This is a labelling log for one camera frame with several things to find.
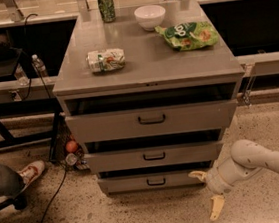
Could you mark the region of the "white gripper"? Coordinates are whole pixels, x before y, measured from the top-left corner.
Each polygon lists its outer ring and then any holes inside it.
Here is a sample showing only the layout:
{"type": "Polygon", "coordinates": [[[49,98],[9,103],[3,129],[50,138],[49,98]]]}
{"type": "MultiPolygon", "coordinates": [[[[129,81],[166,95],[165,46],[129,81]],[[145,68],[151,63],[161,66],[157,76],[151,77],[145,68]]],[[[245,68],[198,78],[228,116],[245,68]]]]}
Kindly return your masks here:
{"type": "Polygon", "coordinates": [[[211,198],[210,220],[216,221],[221,215],[224,206],[224,194],[229,193],[236,183],[249,180],[258,174],[261,167],[248,168],[238,164],[232,157],[227,158],[222,164],[213,167],[208,172],[192,171],[188,174],[190,178],[197,178],[206,183],[206,187],[215,194],[211,198]]]}

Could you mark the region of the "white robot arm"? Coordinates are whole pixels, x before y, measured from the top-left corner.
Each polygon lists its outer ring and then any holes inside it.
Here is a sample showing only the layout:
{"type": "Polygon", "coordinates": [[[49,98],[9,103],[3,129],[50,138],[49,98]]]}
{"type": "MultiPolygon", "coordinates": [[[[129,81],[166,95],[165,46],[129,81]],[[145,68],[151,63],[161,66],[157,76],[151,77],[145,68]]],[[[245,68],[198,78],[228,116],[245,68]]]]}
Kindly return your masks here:
{"type": "Polygon", "coordinates": [[[225,195],[235,183],[269,169],[279,175],[279,151],[271,150],[250,140],[238,140],[230,149],[230,156],[222,164],[208,171],[192,171],[190,178],[197,178],[212,193],[209,219],[216,221],[225,202],[225,195]]]}

